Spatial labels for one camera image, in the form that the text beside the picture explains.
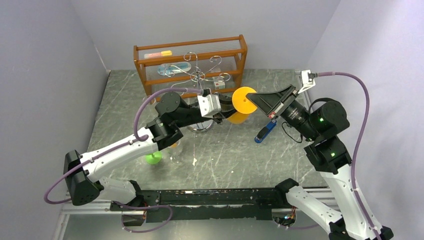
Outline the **yellow plastic wine glass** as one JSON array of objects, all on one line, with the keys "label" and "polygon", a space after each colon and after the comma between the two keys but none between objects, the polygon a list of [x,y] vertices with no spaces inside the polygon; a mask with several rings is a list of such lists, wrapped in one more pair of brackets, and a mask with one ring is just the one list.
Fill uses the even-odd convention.
[{"label": "yellow plastic wine glass", "polygon": [[236,112],[227,118],[230,123],[242,124],[257,110],[257,106],[247,98],[251,93],[256,93],[256,90],[248,86],[240,87],[233,92],[231,102]]}]

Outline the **green plastic wine glass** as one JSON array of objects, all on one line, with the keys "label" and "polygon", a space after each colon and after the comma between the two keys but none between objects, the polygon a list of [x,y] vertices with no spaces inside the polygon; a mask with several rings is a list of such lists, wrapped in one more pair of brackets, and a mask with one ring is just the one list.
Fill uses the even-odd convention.
[{"label": "green plastic wine glass", "polygon": [[144,156],[145,161],[150,165],[156,165],[162,160],[162,152],[161,151],[155,151],[153,153],[147,154]]}]

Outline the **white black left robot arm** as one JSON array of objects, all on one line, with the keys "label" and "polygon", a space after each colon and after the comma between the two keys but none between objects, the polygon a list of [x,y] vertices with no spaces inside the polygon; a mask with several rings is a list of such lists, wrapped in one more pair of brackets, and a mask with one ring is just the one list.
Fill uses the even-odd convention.
[{"label": "white black left robot arm", "polygon": [[158,116],[139,128],[141,113],[136,114],[134,133],[99,150],[65,155],[64,174],[70,200],[74,206],[82,206],[96,199],[111,200],[137,210],[143,196],[136,181],[120,181],[107,176],[108,172],[136,158],[153,154],[178,142],[181,128],[209,120],[220,124],[236,113],[229,96],[203,90],[197,102],[186,103],[179,95],[181,88],[167,88],[155,110]]}]

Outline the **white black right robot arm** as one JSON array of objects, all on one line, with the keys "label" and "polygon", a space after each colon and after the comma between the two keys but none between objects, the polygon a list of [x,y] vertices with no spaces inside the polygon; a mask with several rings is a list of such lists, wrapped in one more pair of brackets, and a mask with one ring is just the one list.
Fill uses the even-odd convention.
[{"label": "white black right robot arm", "polygon": [[297,102],[297,91],[289,86],[279,92],[250,90],[243,98],[270,118],[281,117],[309,142],[304,148],[309,162],[325,180],[338,209],[332,209],[311,196],[289,178],[276,188],[275,202],[280,207],[300,210],[320,226],[331,240],[390,240],[393,231],[372,215],[354,179],[354,161],[339,133],[350,126],[342,104],[323,98],[322,105],[310,111]]}]

